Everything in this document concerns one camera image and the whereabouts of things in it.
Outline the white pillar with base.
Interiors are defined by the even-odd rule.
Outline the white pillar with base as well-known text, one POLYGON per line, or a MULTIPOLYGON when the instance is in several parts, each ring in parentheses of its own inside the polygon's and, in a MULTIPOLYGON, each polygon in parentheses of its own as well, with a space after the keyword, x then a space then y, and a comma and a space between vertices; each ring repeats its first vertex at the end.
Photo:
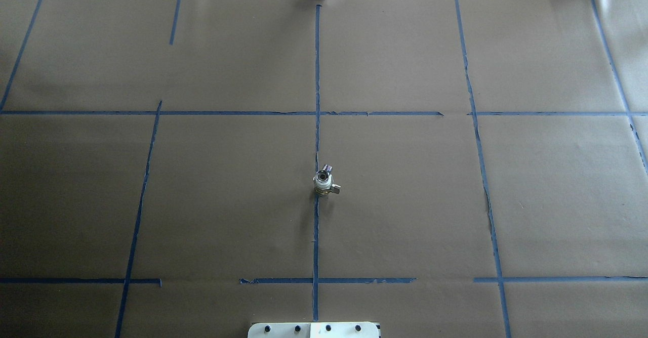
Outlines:
POLYGON ((248 337, 381 337, 380 324, 351 322, 262 322, 248 329, 248 337))

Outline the chrome metal valve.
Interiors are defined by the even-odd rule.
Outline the chrome metal valve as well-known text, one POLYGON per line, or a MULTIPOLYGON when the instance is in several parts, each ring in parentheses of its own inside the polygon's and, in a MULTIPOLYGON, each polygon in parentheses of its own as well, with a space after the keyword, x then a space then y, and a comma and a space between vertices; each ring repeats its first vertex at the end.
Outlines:
POLYGON ((341 186, 334 183, 333 167, 326 163, 321 169, 317 170, 314 175, 314 193, 320 196, 326 196, 331 193, 340 194, 341 186))

